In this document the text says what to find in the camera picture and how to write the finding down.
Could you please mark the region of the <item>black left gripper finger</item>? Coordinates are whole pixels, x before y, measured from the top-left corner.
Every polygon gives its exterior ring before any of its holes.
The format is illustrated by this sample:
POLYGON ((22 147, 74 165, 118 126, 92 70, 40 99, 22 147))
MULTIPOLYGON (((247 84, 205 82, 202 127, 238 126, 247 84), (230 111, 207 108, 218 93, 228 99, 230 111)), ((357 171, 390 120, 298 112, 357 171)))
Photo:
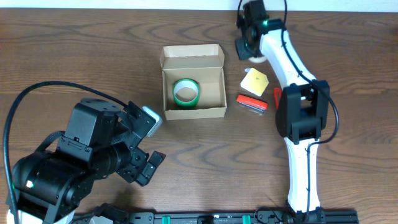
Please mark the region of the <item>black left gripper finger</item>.
POLYGON ((136 176, 136 182, 141 186, 147 185, 156 171, 156 166, 148 162, 136 176))
POLYGON ((158 152, 158 151, 154 151, 151 155, 151 157, 149 158, 149 163, 154 167, 154 168, 158 168, 161 163, 163 163, 163 161, 165 160, 166 155, 158 152))

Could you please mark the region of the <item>beige masking tape roll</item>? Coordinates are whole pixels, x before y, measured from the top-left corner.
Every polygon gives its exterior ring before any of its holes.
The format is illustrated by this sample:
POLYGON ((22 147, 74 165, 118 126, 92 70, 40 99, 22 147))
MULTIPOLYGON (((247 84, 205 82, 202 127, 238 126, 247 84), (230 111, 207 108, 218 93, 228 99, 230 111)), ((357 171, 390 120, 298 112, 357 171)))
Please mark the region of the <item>beige masking tape roll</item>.
POLYGON ((261 56, 261 57, 250 57, 249 61, 252 63, 263 63, 267 60, 266 56, 261 56))

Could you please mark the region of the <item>brown cardboard box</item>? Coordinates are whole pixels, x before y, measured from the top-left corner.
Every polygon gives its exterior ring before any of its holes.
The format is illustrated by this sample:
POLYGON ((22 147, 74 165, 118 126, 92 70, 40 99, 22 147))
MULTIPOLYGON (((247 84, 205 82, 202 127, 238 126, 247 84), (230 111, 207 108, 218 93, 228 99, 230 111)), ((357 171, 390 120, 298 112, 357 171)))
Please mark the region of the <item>brown cardboard box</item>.
MULTIPOLYGON (((174 45, 163 48, 160 55, 163 79, 163 104, 167 120, 222 118, 227 109, 224 82, 224 53, 218 44, 174 45), (175 104, 173 85, 180 79, 195 80, 200 87, 200 97, 193 108, 175 104)), ((195 96, 189 88, 177 93, 180 100, 195 96)))

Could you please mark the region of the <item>red stapler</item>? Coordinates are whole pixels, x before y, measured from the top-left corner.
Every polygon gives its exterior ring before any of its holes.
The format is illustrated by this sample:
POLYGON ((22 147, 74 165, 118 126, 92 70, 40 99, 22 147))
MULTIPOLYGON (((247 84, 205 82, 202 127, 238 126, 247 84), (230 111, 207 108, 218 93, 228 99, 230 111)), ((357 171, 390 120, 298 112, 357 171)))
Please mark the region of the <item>red stapler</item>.
POLYGON ((245 95, 238 95, 236 101, 244 106, 250 107, 260 112, 264 112, 268 109, 268 104, 266 102, 245 95))

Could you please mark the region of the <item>green tape roll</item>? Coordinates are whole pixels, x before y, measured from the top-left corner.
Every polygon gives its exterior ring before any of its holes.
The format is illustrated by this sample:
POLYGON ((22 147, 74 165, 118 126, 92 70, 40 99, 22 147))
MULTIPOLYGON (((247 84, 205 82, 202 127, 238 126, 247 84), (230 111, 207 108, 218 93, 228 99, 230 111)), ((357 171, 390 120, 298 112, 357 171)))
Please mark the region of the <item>green tape roll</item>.
POLYGON ((181 107, 185 107, 185 108, 193 108, 197 105, 198 101, 199 101, 199 97, 200 97, 200 87, 198 85, 198 83, 195 80, 189 79, 189 78, 183 78, 178 80, 174 85, 173 85, 173 90, 172 90, 172 94, 173 94, 173 99, 176 105, 181 106, 181 107), (195 92, 195 96, 188 101, 183 101, 180 100, 177 97, 177 93, 182 90, 183 88, 189 88, 192 89, 195 92))

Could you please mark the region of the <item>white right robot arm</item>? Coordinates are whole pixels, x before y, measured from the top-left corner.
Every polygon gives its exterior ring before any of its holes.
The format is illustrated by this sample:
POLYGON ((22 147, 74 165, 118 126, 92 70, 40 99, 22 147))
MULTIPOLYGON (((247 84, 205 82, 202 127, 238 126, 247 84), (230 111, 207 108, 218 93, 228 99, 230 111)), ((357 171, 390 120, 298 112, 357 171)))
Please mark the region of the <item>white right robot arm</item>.
POLYGON ((294 213, 309 214, 320 207, 316 159, 326 126, 330 87, 305 67, 290 41, 285 19, 271 19, 263 1, 239 3, 235 41, 240 60, 267 60, 282 89, 275 123, 289 157, 288 204, 294 213))

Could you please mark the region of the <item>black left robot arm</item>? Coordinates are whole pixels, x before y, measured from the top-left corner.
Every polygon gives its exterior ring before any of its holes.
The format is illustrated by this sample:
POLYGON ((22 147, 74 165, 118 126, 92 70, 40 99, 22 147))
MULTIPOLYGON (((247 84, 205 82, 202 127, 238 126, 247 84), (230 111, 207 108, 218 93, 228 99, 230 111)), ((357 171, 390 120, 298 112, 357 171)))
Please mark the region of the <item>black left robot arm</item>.
POLYGON ((148 154, 138 145, 161 122, 157 113, 133 102, 121 109, 108 101, 82 99, 65 131, 49 135, 14 166, 20 220, 55 223, 66 219, 90 194, 95 181, 113 173, 129 184, 147 185, 165 154, 148 154))

